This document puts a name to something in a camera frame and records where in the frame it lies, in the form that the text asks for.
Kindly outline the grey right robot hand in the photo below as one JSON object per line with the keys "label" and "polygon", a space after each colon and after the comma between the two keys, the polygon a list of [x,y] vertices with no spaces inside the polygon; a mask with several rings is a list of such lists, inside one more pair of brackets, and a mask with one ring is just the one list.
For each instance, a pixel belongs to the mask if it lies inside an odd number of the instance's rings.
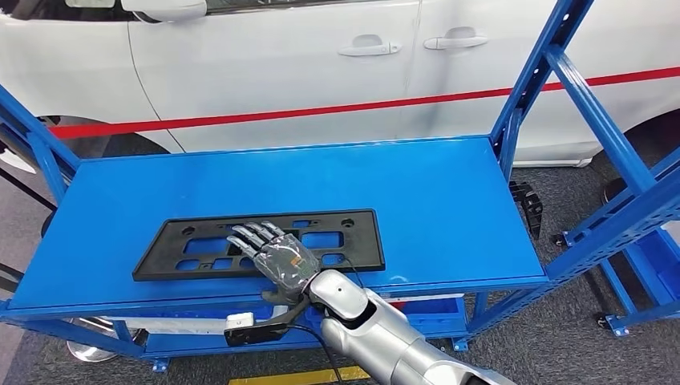
{"label": "grey right robot hand", "polygon": [[277,287],[265,290],[263,299],[277,305],[296,305],[304,290],[321,272],[321,265],[293,234],[270,221],[232,227],[227,240],[249,258],[258,271]]}

